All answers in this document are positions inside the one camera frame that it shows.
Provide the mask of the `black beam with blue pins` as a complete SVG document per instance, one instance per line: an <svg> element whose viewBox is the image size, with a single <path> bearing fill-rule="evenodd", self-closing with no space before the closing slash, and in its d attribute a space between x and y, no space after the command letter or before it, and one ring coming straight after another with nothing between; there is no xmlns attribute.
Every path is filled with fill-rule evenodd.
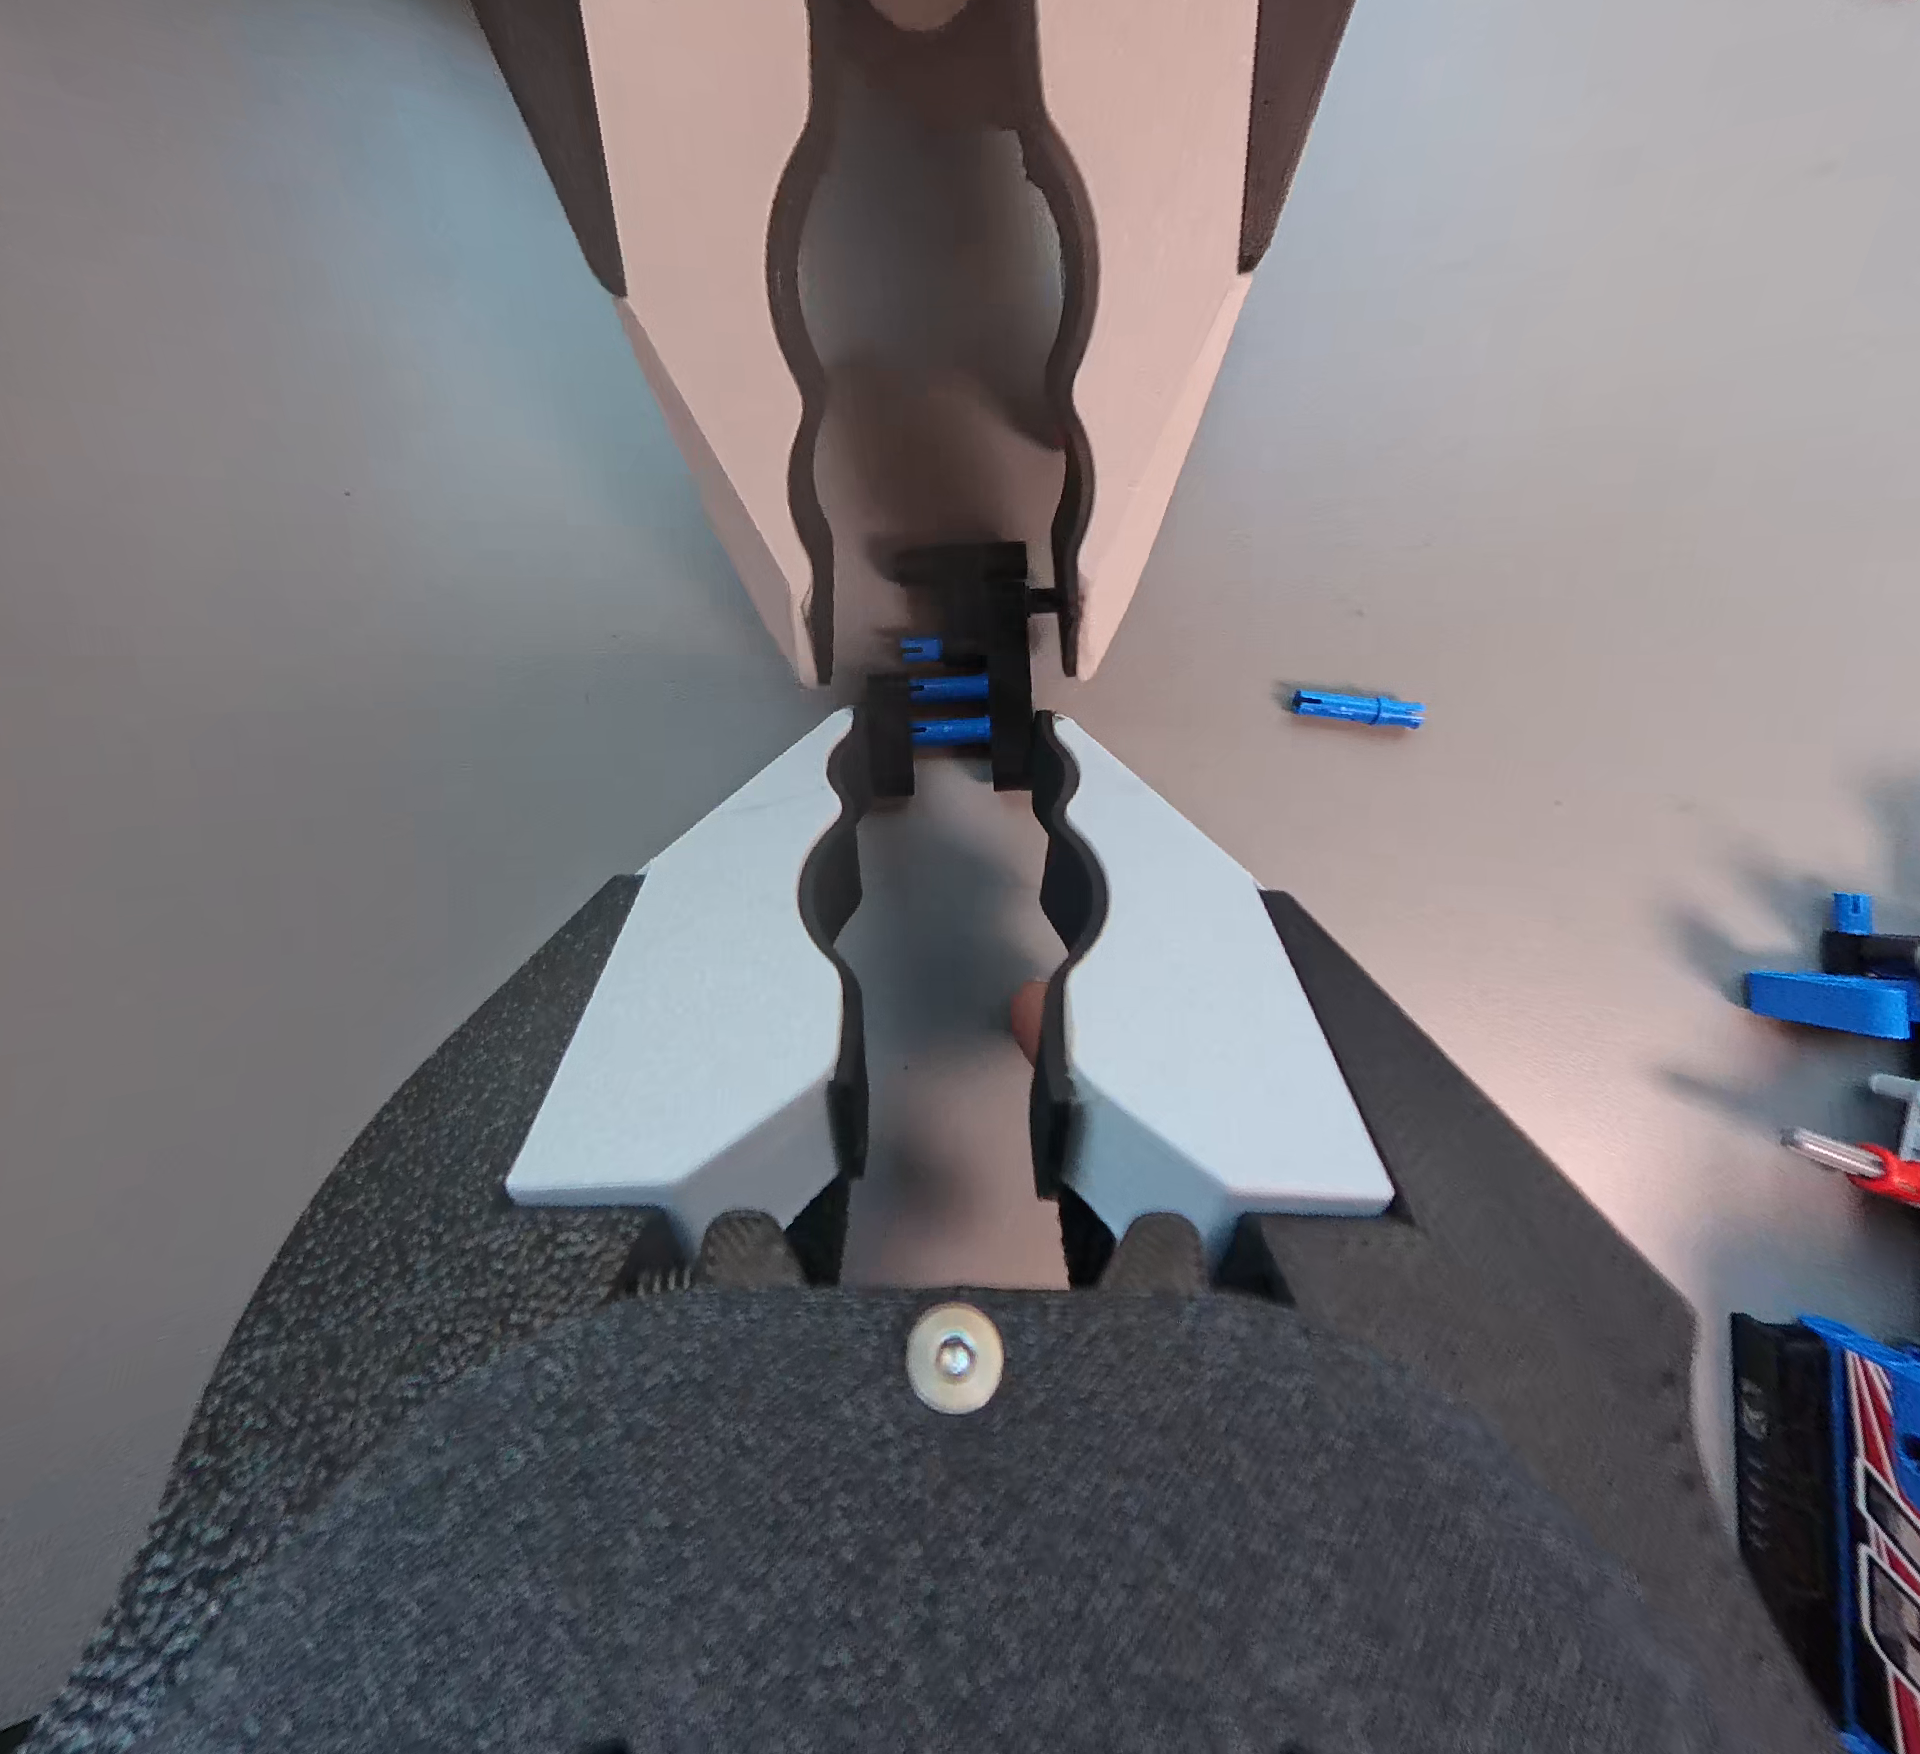
<svg viewBox="0 0 1920 1754"><path fill-rule="evenodd" d="M878 799L911 799L925 756L978 756L995 789L1028 786L1035 729L1032 625L1055 619L1075 636L1070 591L1038 584L1021 542L907 548L891 582L931 611L921 633L898 636L898 666L870 676L862 729Z"/></svg>

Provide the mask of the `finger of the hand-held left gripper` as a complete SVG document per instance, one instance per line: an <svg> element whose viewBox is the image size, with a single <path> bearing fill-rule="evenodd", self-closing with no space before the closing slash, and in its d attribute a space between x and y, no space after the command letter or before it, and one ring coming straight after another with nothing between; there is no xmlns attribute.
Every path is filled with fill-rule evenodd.
<svg viewBox="0 0 1920 1754"><path fill-rule="evenodd" d="M1090 211L1090 453L1075 676L1106 659L1247 293L1240 270L1260 0L1038 0L1040 91Z"/></svg>
<svg viewBox="0 0 1920 1754"><path fill-rule="evenodd" d="M811 558L791 514L803 390L770 225L808 117L803 0L582 0L620 325L756 614L803 686Z"/></svg>

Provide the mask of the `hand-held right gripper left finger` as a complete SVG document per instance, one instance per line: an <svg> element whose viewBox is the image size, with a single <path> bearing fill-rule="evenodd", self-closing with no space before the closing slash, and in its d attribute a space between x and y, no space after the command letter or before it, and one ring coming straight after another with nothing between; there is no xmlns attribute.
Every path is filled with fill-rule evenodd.
<svg viewBox="0 0 1920 1754"><path fill-rule="evenodd" d="M506 1170L519 1207L652 1207L692 1249L781 1224L870 1157L858 913L867 729L830 712L659 851Z"/></svg>

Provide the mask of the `grey desk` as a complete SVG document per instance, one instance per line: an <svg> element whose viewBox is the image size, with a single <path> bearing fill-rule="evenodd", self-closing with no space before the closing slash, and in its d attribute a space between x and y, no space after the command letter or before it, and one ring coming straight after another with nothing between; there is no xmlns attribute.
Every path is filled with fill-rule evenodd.
<svg viewBox="0 0 1920 1754"><path fill-rule="evenodd" d="M4 0L6 1727L347 1142L817 712L464 0ZM1360 0L1075 715L1704 1330L1914 1333L1737 981L1914 932L1916 0Z"/></svg>

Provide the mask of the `toy brick race car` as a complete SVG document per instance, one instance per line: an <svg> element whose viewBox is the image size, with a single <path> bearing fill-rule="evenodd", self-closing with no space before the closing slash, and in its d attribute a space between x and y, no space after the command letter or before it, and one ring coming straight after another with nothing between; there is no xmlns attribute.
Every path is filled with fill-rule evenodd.
<svg viewBox="0 0 1920 1754"><path fill-rule="evenodd" d="M1868 1093L1896 1146L1784 1135L1800 1163L1916 1214L1916 937L1838 893L1810 971L1744 974L1744 1005L1802 1031L1906 1049ZM1764 1609L1844 1751L1916 1750L1916 1343L1824 1315L1730 1315L1736 1528Z"/></svg>

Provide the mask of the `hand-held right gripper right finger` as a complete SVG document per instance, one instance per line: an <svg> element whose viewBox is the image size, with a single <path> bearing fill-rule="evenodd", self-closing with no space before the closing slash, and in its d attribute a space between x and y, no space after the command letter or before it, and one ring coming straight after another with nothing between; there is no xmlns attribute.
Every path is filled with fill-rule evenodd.
<svg viewBox="0 0 1920 1754"><path fill-rule="evenodd" d="M1394 1176L1260 880L1110 756L1040 712L1043 984L1035 1192L1113 1243L1149 1214L1221 1257L1244 1216L1378 1220Z"/></svg>

